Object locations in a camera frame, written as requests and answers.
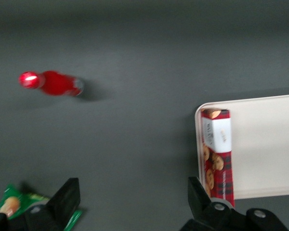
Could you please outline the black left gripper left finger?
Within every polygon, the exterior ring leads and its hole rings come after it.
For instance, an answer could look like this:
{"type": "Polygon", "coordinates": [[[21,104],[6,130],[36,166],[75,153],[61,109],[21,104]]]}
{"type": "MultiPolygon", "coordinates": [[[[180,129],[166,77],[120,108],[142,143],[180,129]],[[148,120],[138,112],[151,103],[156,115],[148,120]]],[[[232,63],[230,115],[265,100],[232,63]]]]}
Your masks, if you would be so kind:
{"type": "Polygon", "coordinates": [[[47,203],[31,206],[24,213],[26,230],[62,231],[79,204],[79,179],[69,178],[47,203]]]}

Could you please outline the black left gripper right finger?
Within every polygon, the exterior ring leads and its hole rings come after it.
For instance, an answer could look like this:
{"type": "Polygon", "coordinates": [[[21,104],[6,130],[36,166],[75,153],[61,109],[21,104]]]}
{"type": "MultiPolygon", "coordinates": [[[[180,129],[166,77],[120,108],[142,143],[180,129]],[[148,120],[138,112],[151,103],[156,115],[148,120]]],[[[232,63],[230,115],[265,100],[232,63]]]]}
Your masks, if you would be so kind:
{"type": "Polygon", "coordinates": [[[197,177],[188,178],[188,203],[193,219],[188,220],[182,231],[238,231],[231,224],[232,210],[224,202],[212,201],[197,177]]]}

